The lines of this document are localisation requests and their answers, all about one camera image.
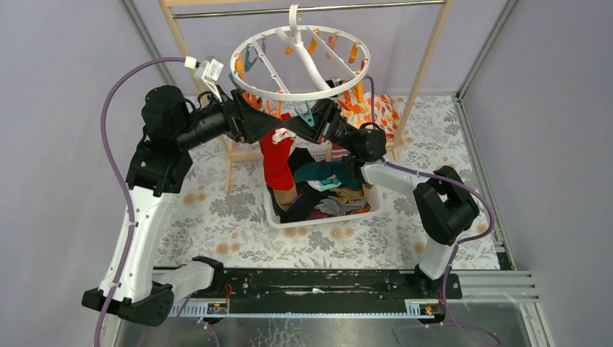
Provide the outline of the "plain red santa sock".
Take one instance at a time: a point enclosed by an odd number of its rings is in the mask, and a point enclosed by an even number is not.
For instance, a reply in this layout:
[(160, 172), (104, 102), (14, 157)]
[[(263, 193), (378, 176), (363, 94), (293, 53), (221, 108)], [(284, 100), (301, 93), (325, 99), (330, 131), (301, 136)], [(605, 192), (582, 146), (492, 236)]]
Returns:
[(265, 183), (273, 190), (289, 191), (294, 187), (288, 164), (296, 135), (285, 127), (277, 127), (260, 141)]

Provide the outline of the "wooden clothes rack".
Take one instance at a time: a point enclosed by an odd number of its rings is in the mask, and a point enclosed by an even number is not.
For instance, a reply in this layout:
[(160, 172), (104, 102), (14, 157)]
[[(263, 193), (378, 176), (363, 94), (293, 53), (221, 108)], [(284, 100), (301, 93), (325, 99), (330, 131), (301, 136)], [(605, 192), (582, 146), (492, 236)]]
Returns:
[[(173, 35), (173, 39), (176, 42), (176, 45), (179, 49), (179, 52), (183, 55), (189, 55), (189, 49), (187, 42), (185, 40), (184, 34), (181, 31), (179, 25), (177, 24), (178, 20), (175, 20), (171, 17), (174, 7), (194, 7), (194, 6), (207, 6), (207, 5), (216, 5), (216, 4), (245, 4), (245, 3), (253, 3), (255, 1), (158, 1), (160, 9), (163, 13), (163, 16), (166, 19), (169, 29)], [(403, 130), (409, 120), (410, 113), (412, 111), (415, 99), (420, 92), (423, 81), (426, 77), (427, 69), (430, 65), (432, 57), (434, 55), (435, 49), (439, 42), (440, 36), (442, 34), (442, 30), (447, 22), (450, 11), (453, 7), (455, 1), (447, 1), (446, 5), (440, 5), (440, 9), (438, 11), (436, 20), (434, 21), (433, 29), (429, 36), (429, 40), (426, 44), (426, 48), (424, 49), (423, 56), (421, 58), (421, 62), (419, 64), (419, 68), (417, 69), (416, 76), (413, 80), (410, 93), (406, 98), (406, 105), (402, 116), (400, 117), (400, 123), (398, 129), (395, 131), (394, 137), (391, 141), (387, 141), (386, 149), (391, 150), (394, 159), (399, 159), (398, 154), (398, 146), (400, 138), (402, 136)], [(291, 5), (289, 7), (290, 12), (290, 23), (292, 23), (293, 19), (296, 18), (296, 21), (299, 19), (297, 9), (299, 5)], [(238, 142), (234, 140), (229, 140), (227, 142), (224, 138), (219, 137), (219, 143), (226, 154), (227, 158), (227, 166), (226, 166), (226, 182), (225, 182), (225, 193), (229, 194), (231, 192), (231, 178), (232, 178), (232, 168), (234, 163), (242, 162), (242, 161), (254, 161), (262, 159), (262, 155), (259, 152), (254, 150), (249, 151), (234, 151), (235, 145)]]

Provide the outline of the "metal rack rod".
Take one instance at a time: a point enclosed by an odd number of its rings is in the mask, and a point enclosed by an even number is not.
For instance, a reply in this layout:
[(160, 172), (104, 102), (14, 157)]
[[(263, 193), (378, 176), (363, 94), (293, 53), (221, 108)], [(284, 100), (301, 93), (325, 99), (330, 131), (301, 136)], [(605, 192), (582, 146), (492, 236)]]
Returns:
[[(297, 12), (334, 12), (334, 11), (351, 11), (360, 9), (388, 9), (399, 7), (420, 7), (420, 6), (438, 6), (446, 5), (447, 1), (404, 1), (404, 2), (388, 2), (388, 3), (371, 3), (371, 4), (343, 4), (343, 5), (327, 5), (316, 7), (298, 7)], [(190, 12), (172, 14), (171, 17), (175, 20), (200, 19), (200, 18), (216, 18), (216, 17), (243, 17), (264, 14), (288, 14), (289, 8), (274, 8), (274, 9), (246, 9), (232, 10), (223, 12)]]

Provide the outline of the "orange floral cloth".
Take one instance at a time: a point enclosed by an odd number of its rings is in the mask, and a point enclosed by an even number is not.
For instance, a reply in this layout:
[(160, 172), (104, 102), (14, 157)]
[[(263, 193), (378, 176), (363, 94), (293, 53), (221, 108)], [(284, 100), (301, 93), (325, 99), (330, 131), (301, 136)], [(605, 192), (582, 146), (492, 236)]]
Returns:
[(388, 141), (393, 139), (400, 123), (400, 113), (390, 95), (374, 95), (372, 100), (372, 94), (367, 92), (364, 93), (362, 102), (356, 105), (360, 108), (360, 111), (352, 116), (356, 128), (364, 123), (375, 123), (385, 131)]

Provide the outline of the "grey sock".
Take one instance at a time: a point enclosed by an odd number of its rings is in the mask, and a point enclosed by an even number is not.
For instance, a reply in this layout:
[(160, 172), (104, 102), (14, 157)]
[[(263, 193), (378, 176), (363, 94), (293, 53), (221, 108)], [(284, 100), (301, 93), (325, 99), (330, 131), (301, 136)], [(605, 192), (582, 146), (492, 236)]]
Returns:
[(315, 209), (327, 215), (341, 216), (352, 211), (362, 209), (363, 207), (365, 207), (365, 205), (365, 200), (350, 201), (343, 204), (336, 199), (326, 198), (321, 200), (315, 206)]

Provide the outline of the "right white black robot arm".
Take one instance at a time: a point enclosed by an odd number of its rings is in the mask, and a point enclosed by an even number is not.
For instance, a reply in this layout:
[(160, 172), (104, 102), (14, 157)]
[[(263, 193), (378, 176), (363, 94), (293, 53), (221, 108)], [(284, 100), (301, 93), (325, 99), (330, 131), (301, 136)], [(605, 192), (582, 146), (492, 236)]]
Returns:
[(416, 266), (419, 274), (414, 286), (421, 296), (435, 296), (443, 288), (442, 277), (453, 261), (458, 237), (479, 216), (474, 191), (449, 166), (428, 173), (386, 159), (384, 129), (374, 121), (352, 126), (330, 99), (317, 101), (311, 115), (312, 123), (293, 116), (283, 120), (281, 126), (303, 140), (313, 143), (327, 140), (348, 154), (327, 168), (310, 168), (306, 173), (296, 173), (295, 177), (308, 181), (336, 178), (352, 189), (371, 184), (413, 198), (428, 237), (425, 253)]

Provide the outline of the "dark green sock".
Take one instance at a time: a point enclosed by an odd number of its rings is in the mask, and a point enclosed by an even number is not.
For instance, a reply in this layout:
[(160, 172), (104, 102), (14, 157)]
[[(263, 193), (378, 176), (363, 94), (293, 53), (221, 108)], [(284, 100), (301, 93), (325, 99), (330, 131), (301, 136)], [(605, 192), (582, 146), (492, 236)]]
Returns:
[(340, 161), (320, 161), (306, 163), (296, 169), (293, 178), (296, 183), (305, 181), (321, 181), (335, 176), (342, 185), (359, 190), (362, 182)]

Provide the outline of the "black sock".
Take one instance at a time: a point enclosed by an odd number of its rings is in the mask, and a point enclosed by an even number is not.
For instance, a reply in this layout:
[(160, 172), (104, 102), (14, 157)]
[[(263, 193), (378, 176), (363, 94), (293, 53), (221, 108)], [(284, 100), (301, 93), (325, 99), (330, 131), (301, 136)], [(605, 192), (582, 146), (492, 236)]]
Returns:
[(293, 150), (293, 152), (289, 155), (287, 164), (290, 168), (291, 173), (297, 171), (302, 166), (315, 162), (315, 159), (312, 157), (312, 154), (308, 151), (307, 148), (297, 147)]

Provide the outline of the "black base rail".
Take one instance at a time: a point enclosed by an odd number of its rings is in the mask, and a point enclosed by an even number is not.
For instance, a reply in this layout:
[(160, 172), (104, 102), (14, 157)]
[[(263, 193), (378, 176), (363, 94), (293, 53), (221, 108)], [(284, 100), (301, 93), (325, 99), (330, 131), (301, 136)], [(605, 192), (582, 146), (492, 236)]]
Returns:
[(424, 317), (462, 299), (456, 274), (429, 280), (411, 270), (226, 268), (192, 301), (207, 314), (239, 317)]

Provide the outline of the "white round clip hanger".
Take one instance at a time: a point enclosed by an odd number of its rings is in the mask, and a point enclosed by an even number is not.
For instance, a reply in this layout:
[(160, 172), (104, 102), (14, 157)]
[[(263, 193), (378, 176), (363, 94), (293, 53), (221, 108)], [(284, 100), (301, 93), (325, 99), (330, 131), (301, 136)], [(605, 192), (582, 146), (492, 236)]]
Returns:
[(290, 5), (288, 25), (241, 43), (229, 61), (230, 81), (266, 106), (332, 98), (342, 110), (357, 112), (369, 75), (369, 48), (346, 31), (301, 23), (301, 11)]

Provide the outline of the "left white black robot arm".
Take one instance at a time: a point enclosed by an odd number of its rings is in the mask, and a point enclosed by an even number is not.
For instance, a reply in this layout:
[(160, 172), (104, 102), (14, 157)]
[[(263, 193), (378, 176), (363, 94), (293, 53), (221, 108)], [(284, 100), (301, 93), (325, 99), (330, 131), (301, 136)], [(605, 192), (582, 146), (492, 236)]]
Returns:
[(153, 277), (169, 208), (192, 167), (190, 150), (222, 134), (253, 143), (279, 127), (296, 131), (302, 120), (258, 111), (237, 90), (196, 108), (172, 85), (152, 89), (141, 115), (142, 138), (127, 175), (119, 177), (127, 209), (113, 259), (100, 285), (83, 294), (82, 305), (157, 327), (176, 300), (197, 291), (214, 297), (225, 288), (223, 264), (209, 257), (194, 257), (161, 279)]

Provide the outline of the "white laundry basket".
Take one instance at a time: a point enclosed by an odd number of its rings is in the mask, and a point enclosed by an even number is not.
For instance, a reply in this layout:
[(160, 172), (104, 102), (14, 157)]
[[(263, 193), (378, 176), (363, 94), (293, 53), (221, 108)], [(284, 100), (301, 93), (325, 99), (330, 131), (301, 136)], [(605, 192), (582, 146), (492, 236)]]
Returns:
[(277, 229), (297, 228), (297, 227), (303, 227), (303, 226), (313, 226), (313, 225), (323, 224), (323, 223), (335, 223), (335, 222), (344, 222), (347, 220), (356, 220), (360, 218), (371, 218), (371, 217), (379, 215), (383, 211), (382, 205), (383, 205), (384, 199), (383, 199), (382, 188), (379, 186), (373, 186), (369, 190), (369, 193), (365, 199), (365, 201), (369, 204), (371, 208), (368, 212), (350, 213), (350, 214), (345, 214), (341, 216), (329, 215), (326, 218), (307, 219), (307, 220), (292, 222), (292, 223), (282, 223), (280, 221), (280, 217), (273, 209), (273, 196), (271, 195), (271, 193), (269, 193), (267, 186), (265, 184), (263, 184), (262, 193), (263, 193), (263, 205), (264, 205), (264, 210), (265, 210), (266, 221), (269, 226), (273, 228), (277, 228)]

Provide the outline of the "tan brown sock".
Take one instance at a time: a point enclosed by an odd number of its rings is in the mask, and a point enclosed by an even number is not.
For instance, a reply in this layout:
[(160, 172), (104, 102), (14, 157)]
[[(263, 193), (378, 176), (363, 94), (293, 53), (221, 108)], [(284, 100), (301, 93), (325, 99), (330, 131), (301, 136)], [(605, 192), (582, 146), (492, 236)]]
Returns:
[(283, 211), (287, 211), (292, 206), (293, 201), (296, 199), (298, 194), (296, 191), (296, 186), (293, 186), (289, 190), (274, 189), (273, 196), (278, 207)]

